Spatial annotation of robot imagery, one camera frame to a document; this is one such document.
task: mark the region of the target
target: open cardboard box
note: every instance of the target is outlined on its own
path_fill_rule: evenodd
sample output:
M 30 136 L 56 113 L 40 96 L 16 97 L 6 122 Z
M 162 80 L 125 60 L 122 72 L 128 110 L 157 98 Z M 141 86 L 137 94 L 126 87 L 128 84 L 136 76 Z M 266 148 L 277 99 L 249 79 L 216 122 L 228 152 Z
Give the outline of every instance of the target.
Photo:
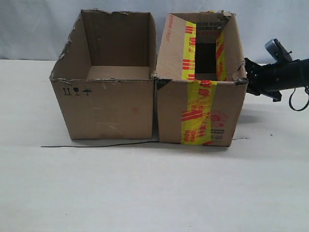
M 172 13 L 157 60 L 159 141 L 230 146 L 247 85 L 235 14 Z
M 50 81 L 72 139 L 151 139 L 150 13 L 81 10 Z

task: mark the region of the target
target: white wall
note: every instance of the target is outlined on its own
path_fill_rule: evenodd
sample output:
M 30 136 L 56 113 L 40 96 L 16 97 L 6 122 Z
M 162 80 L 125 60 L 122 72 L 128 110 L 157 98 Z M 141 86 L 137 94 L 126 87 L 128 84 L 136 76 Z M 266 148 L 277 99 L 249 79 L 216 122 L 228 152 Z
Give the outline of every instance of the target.
M 0 0 L 0 58 L 57 59 L 80 9 L 152 12 L 158 45 L 168 12 L 237 14 L 244 55 L 273 59 L 264 44 L 278 38 L 293 58 L 309 57 L 308 0 Z

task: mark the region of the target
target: black cable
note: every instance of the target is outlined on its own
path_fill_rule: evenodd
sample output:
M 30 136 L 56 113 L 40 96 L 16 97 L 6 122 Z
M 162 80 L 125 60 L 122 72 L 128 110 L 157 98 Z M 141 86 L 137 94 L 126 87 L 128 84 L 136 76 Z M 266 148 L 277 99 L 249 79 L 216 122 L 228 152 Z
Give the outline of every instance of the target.
M 294 91 L 293 91 L 293 93 L 291 94 L 291 96 L 290 96 L 290 98 L 289 98 L 289 106 L 290 106 L 290 108 L 291 108 L 292 110 L 294 110 L 294 111 L 303 111 L 303 110 L 305 110 L 305 109 L 308 107 L 308 105 L 309 105 L 309 86 L 306 86 L 306 81 L 305 81 L 305 78 L 304 78 L 303 69 L 302 69 L 302 67 L 301 67 L 301 61 L 298 59 L 297 62 L 298 62 L 298 65 L 299 65 L 299 71 L 300 71 L 301 79 L 302 79 L 302 81 L 304 82 L 305 93 L 307 93 L 307 95 L 308 95 L 308 101 L 307 101 L 306 105 L 305 105 L 303 108 L 296 110 L 296 109 L 292 106 L 292 96 L 294 95 L 294 93 L 295 93 L 295 91 L 296 91 L 296 88 L 294 88 Z
M 112 145 L 102 145 L 102 146 L 73 146 L 73 145 L 56 145 L 56 146 L 41 146 L 41 147 L 49 147 L 49 148 L 56 148 L 56 147 L 111 147 L 111 146 L 122 146 L 122 145 L 136 145 L 136 144 L 150 144 L 150 143 L 158 143 L 159 141 L 145 141 L 145 142 L 136 142 L 136 143 L 128 143 L 128 144 L 112 144 Z

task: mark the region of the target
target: cardboard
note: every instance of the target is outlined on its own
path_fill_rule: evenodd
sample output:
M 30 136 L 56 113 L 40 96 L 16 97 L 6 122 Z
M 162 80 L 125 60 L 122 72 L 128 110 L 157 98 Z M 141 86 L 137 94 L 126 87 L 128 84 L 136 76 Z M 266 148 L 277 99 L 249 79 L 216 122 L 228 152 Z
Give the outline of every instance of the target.
M 71 139 L 150 139 L 155 62 L 150 13 L 81 10 L 50 75 Z
M 235 14 L 169 14 L 156 67 L 159 141 L 230 146 L 247 88 L 235 84 L 246 77 L 243 61 Z

